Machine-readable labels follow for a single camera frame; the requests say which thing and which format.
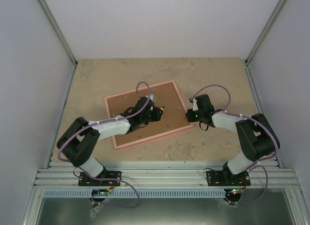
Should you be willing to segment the pink wooden photo frame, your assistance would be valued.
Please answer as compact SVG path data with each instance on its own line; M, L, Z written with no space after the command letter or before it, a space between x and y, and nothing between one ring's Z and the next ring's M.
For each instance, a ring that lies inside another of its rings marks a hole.
M186 105L173 80L153 84L150 88L155 96L154 106L148 105L134 117L141 122L136 131L112 137L114 149L120 150L194 128L194 124L187 121ZM148 94L145 86L138 91L134 89L106 97L108 118L137 112L146 102L146 99L138 102L139 96Z

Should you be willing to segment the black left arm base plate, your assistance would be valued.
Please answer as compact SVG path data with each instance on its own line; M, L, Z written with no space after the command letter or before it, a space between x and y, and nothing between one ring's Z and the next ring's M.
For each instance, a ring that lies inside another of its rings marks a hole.
M84 172L80 173L79 176L80 180L78 181L78 186L120 186L119 179L122 178L122 172L121 171L105 171L104 173L101 173L95 178L104 178L105 180L96 180L93 178L90 178L87 176Z

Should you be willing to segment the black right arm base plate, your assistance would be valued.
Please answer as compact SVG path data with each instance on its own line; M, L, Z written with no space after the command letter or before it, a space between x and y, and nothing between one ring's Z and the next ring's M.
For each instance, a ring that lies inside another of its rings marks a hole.
M250 177L247 171L233 175L224 173L223 171L209 170L205 171L204 174L208 186L245 187L251 185Z

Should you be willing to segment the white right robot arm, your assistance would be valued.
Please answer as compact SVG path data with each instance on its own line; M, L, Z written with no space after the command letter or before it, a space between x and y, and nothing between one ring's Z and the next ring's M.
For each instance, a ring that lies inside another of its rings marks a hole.
M226 185L235 185L240 180L240 173L268 159L269 155L278 153L279 140L264 114L246 116L216 110L207 94L193 97L189 101L193 108L186 112L188 122L237 133L241 151L223 165L222 180Z

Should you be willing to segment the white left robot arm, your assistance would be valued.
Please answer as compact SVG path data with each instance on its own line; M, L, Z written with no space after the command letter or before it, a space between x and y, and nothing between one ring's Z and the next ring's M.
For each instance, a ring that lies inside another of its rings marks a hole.
M129 134L142 125L160 121L165 108L156 107L154 99L154 95L143 96L134 107L129 107L118 116L103 121L77 118L56 144L59 160L68 161L86 172L95 186L104 184L106 169L92 157L95 145L105 138Z

